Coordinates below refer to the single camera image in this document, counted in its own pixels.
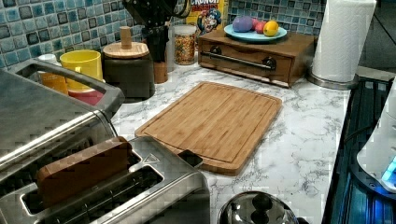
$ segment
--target yellow lemon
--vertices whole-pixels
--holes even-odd
[[[266,36],[274,36],[277,34],[277,29],[279,29],[279,24],[277,24],[276,21],[268,21],[265,23],[264,29],[262,29],[262,31]]]

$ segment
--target plate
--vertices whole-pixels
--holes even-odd
[[[265,41],[271,41],[275,39],[279,39],[280,37],[286,35],[288,32],[283,29],[282,27],[279,27],[277,30],[277,34],[274,36],[266,36],[266,35],[259,35],[256,33],[256,31],[249,31],[249,32],[244,32],[244,33],[238,33],[233,30],[232,25],[228,25],[224,27],[224,32],[227,35],[230,35],[232,37],[235,37],[237,39],[249,41],[249,42],[265,42]]]

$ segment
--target yellow cup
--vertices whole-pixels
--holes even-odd
[[[89,77],[103,81],[101,54],[90,49],[75,50],[63,54],[60,58],[62,67],[74,70]],[[89,91],[90,87],[67,78],[70,91]]]

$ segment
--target white marble countertop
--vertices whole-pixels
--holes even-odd
[[[179,66],[156,85],[147,101],[124,104],[112,122],[120,136],[134,131],[201,81],[212,81],[280,98],[282,108],[238,176],[204,172],[211,192],[211,223],[235,194],[261,190],[285,202],[297,217],[321,223],[332,168],[347,112],[349,91],[324,89],[301,78],[291,89],[205,69]]]

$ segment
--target red apple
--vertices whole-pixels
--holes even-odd
[[[259,21],[257,19],[255,19],[255,18],[252,18],[251,20],[253,22],[253,25],[251,26],[250,30],[254,31],[256,29],[256,25],[257,25],[257,23],[259,23]]]
[[[263,34],[263,29],[264,29],[265,23],[267,23],[267,22],[266,21],[259,21],[259,23],[257,23],[256,27],[254,28],[256,30],[257,34],[260,34],[260,35]]]

